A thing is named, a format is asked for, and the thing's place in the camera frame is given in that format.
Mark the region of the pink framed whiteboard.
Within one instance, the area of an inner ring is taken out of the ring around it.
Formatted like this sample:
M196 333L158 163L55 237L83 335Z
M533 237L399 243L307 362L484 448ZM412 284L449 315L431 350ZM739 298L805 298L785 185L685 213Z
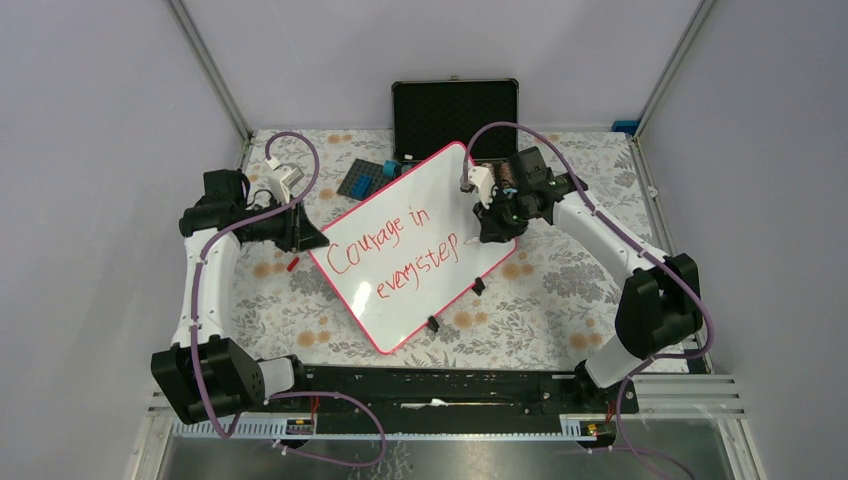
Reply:
M324 227L318 270L377 352L388 355L515 252L475 237L476 196L460 190L465 146L452 142Z

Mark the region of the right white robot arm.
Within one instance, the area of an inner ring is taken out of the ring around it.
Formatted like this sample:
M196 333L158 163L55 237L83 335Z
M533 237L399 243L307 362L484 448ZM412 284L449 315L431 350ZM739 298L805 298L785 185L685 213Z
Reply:
M695 262L635 236L576 175L555 174L538 148L520 151L501 166L465 166L463 189L478 196L478 242L505 243L541 219L576 240L618 285L615 334L577 369L581 378L573 396L583 410L601 410L613 398L613 385L702 328Z

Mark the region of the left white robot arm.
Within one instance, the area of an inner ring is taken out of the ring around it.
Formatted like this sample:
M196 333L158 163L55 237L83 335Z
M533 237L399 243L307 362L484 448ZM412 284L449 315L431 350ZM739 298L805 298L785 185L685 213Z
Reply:
M243 246L271 242L300 253L329 243L292 193L303 176L292 164L275 168L261 206L249 201L243 172L207 172L203 195L179 221L187 260L183 306L170 347L151 357L151 373L187 425L209 421L226 432L224 418L261 406L269 395L288 411L309 401L311 387L295 356L256 360L231 336Z

